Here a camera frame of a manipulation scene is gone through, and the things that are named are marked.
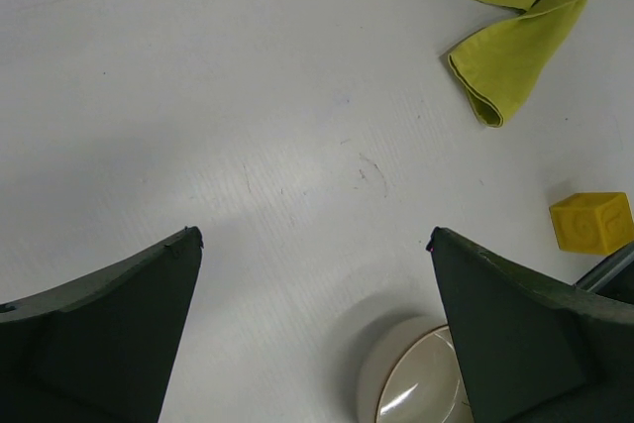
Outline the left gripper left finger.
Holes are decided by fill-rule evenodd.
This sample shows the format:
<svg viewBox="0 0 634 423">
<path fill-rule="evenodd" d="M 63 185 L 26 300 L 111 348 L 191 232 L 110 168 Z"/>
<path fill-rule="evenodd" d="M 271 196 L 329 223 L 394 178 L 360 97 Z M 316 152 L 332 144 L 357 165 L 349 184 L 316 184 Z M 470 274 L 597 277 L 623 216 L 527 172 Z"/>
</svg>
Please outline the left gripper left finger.
<svg viewBox="0 0 634 423">
<path fill-rule="evenodd" d="M 202 263 L 186 227 L 1 306 L 4 422 L 156 422 Z"/>
</svg>

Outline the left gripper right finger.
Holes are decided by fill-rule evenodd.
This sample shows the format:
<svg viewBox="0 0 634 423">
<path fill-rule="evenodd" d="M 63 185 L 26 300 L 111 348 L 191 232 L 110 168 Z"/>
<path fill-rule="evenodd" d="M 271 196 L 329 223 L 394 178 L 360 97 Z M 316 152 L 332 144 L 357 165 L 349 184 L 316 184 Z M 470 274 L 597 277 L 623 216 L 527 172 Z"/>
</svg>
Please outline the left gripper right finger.
<svg viewBox="0 0 634 423">
<path fill-rule="evenodd" d="M 427 249 L 475 421 L 632 421 L 631 266 L 594 293 L 448 228 Z"/>
</svg>

